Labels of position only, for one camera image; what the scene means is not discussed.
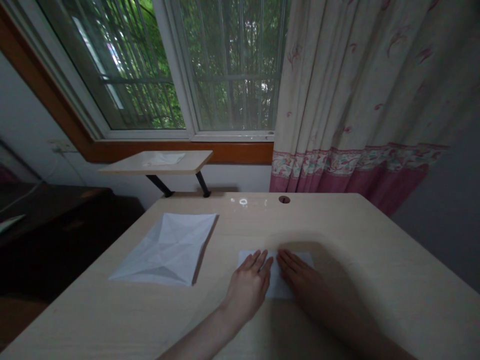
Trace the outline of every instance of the desk grommet hole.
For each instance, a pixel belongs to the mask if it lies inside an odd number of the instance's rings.
[[[282,195],[278,198],[278,201],[280,201],[282,204],[288,204],[290,202],[290,198]]]

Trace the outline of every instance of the finger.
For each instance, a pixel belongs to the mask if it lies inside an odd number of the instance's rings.
[[[281,271],[287,274],[288,277],[296,275],[296,272],[285,262],[285,260],[280,255],[276,257],[276,260],[278,261],[278,265],[280,265]]]
[[[270,278],[270,268],[272,267],[272,264],[274,263],[274,258],[269,257],[268,260],[266,261],[265,265],[261,268],[261,270],[258,272],[258,275],[260,275],[261,278]]]
[[[242,270],[245,268],[246,264],[252,259],[252,254],[249,254],[245,260],[241,263],[241,265],[238,267],[238,270]]]
[[[255,263],[251,267],[252,270],[258,272],[260,271],[260,268],[265,262],[265,259],[267,258],[268,250],[263,250],[263,252],[260,254],[260,256],[256,259]]]
[[[285,249],[285,253],[290,257],[290,259],[292,259],[294,262],[296,262],[299,267],[301,267],[303,269],[306,269],[306,268],[310,267],[305,261],[303,261],[301,258],[299,258],[297,255],[295,255],[290,250]]]
[[[300,272],[300,266],[288,256],[286,251],[280,250],[278,255],[294,272]]]
[[[260,255],[260,250],[255,251],[252,255],[250,260],[245,261],[245,266],[243,267],[244,270],[248,270],[252,267],[253,264],[257,261],[258,257]]]

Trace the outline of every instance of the right hand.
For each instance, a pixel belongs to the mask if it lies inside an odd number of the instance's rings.
[[[290,286],[296,302],[312,318],[324,322],[336,312],[340,303],[318,271],[289,250],[279,249],[277,256],[281,276]]]

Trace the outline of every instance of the window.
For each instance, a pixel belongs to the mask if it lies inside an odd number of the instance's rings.
[[[273,140],[288,0],[9,2],[94,139]]]

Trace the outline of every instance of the black metal leg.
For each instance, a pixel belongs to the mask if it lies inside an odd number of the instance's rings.
[[[164,194],[166,198],[171,197],[175,191],[170,191],[170,189],[163,183],[162,180],[158,178],[158,176],[155,175],[146,175],[146,177],[155,184],[157,188],[159,188]]]
[[[209,191],[207,184],[205,183],[204,177],[202,176],[202,173],[199,171],[195,175],[198,179],[198,182],[200,183],[201,189],[203,190],[203,197],[208,198],[212,192]]]

